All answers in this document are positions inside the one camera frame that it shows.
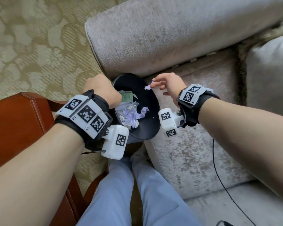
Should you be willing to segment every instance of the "metal screw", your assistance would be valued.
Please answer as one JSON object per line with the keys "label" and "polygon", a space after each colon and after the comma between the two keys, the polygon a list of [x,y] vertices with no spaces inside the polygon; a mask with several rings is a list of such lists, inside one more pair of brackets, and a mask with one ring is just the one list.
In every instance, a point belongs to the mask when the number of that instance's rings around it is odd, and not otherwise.
{"label": "metal screw", "polygon": [[181,115],[182,115],[181,110],[178,109],[177,112],[176,112],[176,114],[177,114],[178,116],[181,116]]}

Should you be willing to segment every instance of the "brown wooden furniture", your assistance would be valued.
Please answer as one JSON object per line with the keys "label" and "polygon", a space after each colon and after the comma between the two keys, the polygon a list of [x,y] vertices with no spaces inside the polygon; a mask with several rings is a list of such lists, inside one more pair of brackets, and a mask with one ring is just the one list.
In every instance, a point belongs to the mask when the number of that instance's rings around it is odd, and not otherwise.
{"label": "brown wooden furniture", "polygon": [[[0,167],[46,133],[54,124],[51,111],[59,110],[63,104],[65,102],[50,101],[36,93],[26,92],[0,100]],[[90,185],[85,194],[87,202],[73,176],[50,225],[74,226],[105,176],[100,175]]]}

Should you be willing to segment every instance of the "gray fabric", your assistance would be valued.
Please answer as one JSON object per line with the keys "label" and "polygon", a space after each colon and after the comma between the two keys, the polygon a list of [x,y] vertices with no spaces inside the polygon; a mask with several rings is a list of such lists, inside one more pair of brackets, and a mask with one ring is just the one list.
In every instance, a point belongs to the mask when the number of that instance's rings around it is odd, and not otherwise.
{"label": "gray fabric", "polygon": [[[231,49],[184,64],[166,72],[175,72],[187,85],[201,84],[212,88],[221,99],[237,102],[237,57]],[[171,97],[154,89],[161,109],[176,111]],[[151,142],[145,143],[154,167],[162,173],[183,199],[222,189],[212,163],[212,138],[203,127],[179,129],[179,135],[166,138],[159,131]],[[215,143],[216,167],[226,187],[252,180],[220,146]]]}
{"label": "gray fabric", "polygon": [[87,21],[106,76],[148,76],[283,19],[283,0],[129,0]]}
{"label": "gray fabric", "polygon": [[283,36],[253,47],[246,65],[247,106],[283,116]]}
{"label": "gray fabric", "polygon": [[[283,226],[283,200],[260,182],[243,184],[228,191],[257,226]],[[203,226],[214,226],[219,220],[234,226],[253,226],[225,191],[197,197],[186,203]]]}

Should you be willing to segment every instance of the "gray sofa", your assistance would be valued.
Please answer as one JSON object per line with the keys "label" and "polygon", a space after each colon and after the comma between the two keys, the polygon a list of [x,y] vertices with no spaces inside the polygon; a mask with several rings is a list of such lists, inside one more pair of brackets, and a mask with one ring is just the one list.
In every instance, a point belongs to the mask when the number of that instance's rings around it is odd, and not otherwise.
{"label": "gray sofa", "polygon": [[[283,115],[282,21],[283,0],[130,0],[89,19],[85,28],[109,79],[134,73],[150,83],[157,73],[175,72],[227,102]],[[177,109],[154,92],[161,109]],[[154,167],[203,225],[221,219],[252,225],[223,191],[212,138],[200,125],[172,139],[159,131],[145,145]],[[283,201],[217,143],[215,162],[223,184],[257,225],[283,225]]]}

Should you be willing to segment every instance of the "light blue pants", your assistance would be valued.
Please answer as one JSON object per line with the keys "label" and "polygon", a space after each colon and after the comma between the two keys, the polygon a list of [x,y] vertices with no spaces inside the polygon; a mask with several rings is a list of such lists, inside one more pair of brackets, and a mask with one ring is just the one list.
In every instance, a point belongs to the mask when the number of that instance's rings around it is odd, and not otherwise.
{"label": "light blue pants", "polygon": [[188,205],[147,161],[144,145],[129,160],[112,160],[78,226],[130,226],[130,200],[136,176],[144,226],[199,226]]}

